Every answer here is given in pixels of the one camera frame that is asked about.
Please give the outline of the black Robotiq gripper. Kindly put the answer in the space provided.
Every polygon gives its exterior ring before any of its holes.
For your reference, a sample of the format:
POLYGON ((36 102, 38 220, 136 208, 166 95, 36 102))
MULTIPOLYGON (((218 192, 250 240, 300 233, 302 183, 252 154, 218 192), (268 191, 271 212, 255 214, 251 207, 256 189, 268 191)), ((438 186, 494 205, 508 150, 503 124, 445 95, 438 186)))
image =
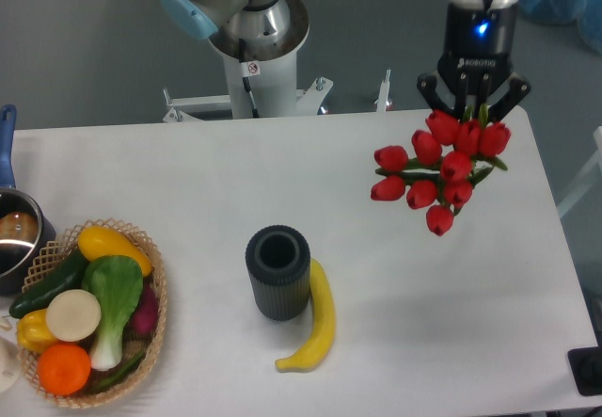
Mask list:
MULTIPOLYGON (((506 8, 465 8, 450 3, 447 8, 443 54, 438 72, 418 76, 417 90, 432 110, 453 117, 461 114, 446 104, 437 92, 439 78, 460 102, 481 91, 481 81, 489 76, 488 92, 493 93, 507 80, 512 65, 510 53, 514 40, 517 5, 506 8)), ((509 88, 491 105, 489 121, 502 121, 531 92, 530 81, 517 73, 508 80, 509 88)))

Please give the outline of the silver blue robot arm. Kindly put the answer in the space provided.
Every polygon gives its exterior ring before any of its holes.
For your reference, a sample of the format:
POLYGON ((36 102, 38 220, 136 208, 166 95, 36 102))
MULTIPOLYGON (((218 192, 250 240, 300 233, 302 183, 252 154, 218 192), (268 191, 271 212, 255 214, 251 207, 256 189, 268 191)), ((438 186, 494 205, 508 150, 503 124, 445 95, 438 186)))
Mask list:
MULTIPOLYGON (((229 93, 180 99, 171 115, 228 107, 236 119, 318 115, 332 88, 319 77, 297 86, 297 53, 309 33, 301 0, 160 0, 182 31, 221 55, 229 93)), ((513 70, 518 0, 449 0, 443 52, 417 88, 429 107, 455 117, 486 111, 502 120, 530 92, 513 70)))

